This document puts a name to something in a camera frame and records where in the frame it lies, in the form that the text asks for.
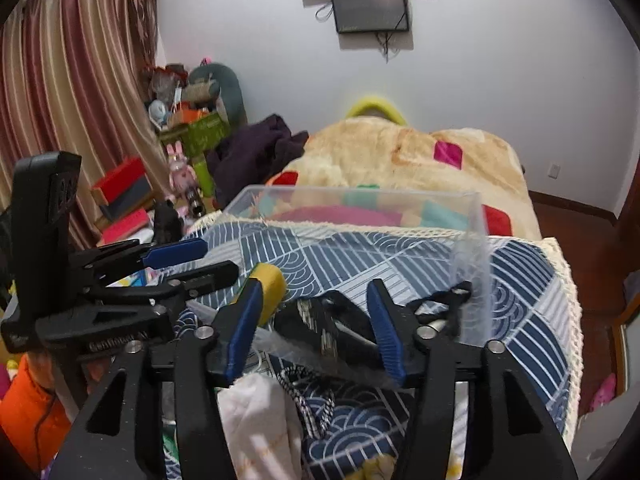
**dark purple clothing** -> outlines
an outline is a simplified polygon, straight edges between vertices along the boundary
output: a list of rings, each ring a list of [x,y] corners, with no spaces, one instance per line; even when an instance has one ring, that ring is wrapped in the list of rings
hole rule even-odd
[[[216,201],[225,208],[245,186],[264,184],[305,153],[307,132],[291,135],[282,117],[238,128],[206,153],[216,185]]]

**white crochet edging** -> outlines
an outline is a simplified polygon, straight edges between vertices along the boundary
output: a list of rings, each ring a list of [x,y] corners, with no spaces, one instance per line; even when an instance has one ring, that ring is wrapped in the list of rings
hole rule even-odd
[[[220,212],[211,213],[199,219],[190,229],[193,232],[197,229],[211,226],[215,224],[220,216]],[[336,231],[350,231],[350,232],[365,232],[365,231],[378,231],[388,234],[405,236],[405,237],[433,237],[433,238],[447,238],[458,237],[462,232],[452,229],[441,229],[434,227],[399,227],[399,226],[359,226],[350,224],[331,224],[328,222],[289,222],[289,221],[265,221],[263,219],[247,219],[237,218],[231,215],[228,216],[230,221],[248,221],[248,222],[261,222],[265,226],[326,226]],[[562,432],[562,438],[567,446],[567,449],[571,451],[571,446],[574,441],[575,430],[578,423],[578,404],[580,401],[580,382],[582,381],[582,372],[584,364],[582,362],[582,330],[580,328],[580,318],[582,317],[582,308],[578,302],[577,288],[574,280],[571,276],[571,268],[569,264],[562,256],[562,250],[558,241],[555,238],[544,238],[543,240],[525,240],[524,238],[516,237],[499,237],[491,236],[489,238],[496,238],[501,240],[516,240],[525,244],[539,247],[543,253],[545,253],[546,259],[554,268],[556,275],[560,279],[562,284],[562,291],[567,300],[569,308],[569,324],[570,324],[570,342],[569,342],[569,398],[567,402],[566,416],[564,421],[564,431]]]

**white cloth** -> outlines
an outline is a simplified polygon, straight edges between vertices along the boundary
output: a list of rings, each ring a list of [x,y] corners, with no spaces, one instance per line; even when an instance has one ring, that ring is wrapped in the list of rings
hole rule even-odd
[[[218,406],[238,480],[300,480],[302,425],[276,379],[241,377],[218,393]]]

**baseboard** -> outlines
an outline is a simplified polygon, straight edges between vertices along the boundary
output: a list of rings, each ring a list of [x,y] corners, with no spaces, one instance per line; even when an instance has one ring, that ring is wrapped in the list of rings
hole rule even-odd
[[[546,193],[540,193],[538,191],[529,191],[529,197],[532,202],[539,204],[552,205],[562,209],[569,209],[571,211],[577,211],[578,213],[584,213],[591,216],[599,216],[611,222],[615,225],[618,222],[616,216],[606,209],[601,209],[594,205],[583,204],[582,202],[576,202],[575,200],[569,200],[568,198],[562,198],[559,196],[548,195]]]

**magenta square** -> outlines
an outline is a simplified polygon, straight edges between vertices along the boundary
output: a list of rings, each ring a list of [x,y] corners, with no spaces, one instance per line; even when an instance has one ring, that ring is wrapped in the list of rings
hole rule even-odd
[[[459,170],[462,169],[462,148],[453,142],[437,141],[433,149],[433,158]]]

